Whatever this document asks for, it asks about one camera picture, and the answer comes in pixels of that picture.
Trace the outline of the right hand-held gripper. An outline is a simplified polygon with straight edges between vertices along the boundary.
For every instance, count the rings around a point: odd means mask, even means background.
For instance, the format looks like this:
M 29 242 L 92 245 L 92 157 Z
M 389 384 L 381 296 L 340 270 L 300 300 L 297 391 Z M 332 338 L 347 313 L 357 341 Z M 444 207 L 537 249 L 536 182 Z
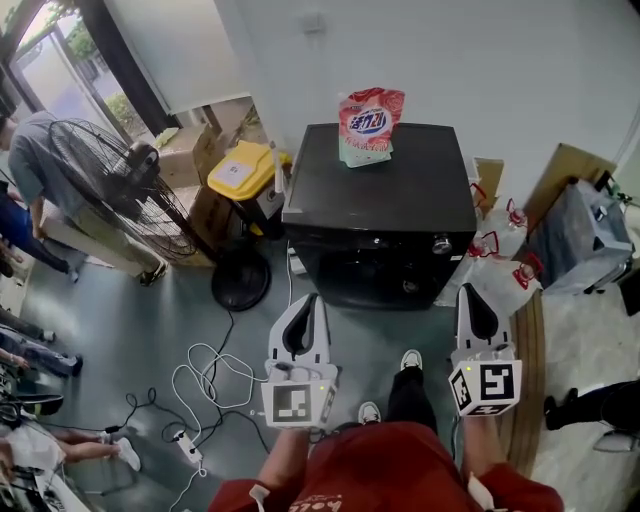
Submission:
M 458 414 L 496 416 L 520 400 L 522 361 L 516 358 L 508 317 L 488 292 L 465 283 L 458 291 L 457 348 L 448 377 Z M 489 350 L 470 349 L 474 336 Z

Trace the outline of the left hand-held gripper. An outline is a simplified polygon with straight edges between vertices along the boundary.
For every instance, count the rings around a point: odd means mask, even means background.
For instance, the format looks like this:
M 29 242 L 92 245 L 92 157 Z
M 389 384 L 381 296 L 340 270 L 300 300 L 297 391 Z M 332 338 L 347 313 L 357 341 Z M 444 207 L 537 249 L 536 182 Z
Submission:
M 318 294 L 290 305 L 269 333 L 267 381 L 261 384 L 266 423 L 279 429 L 321 429 L 337 395 L 326 306 Z

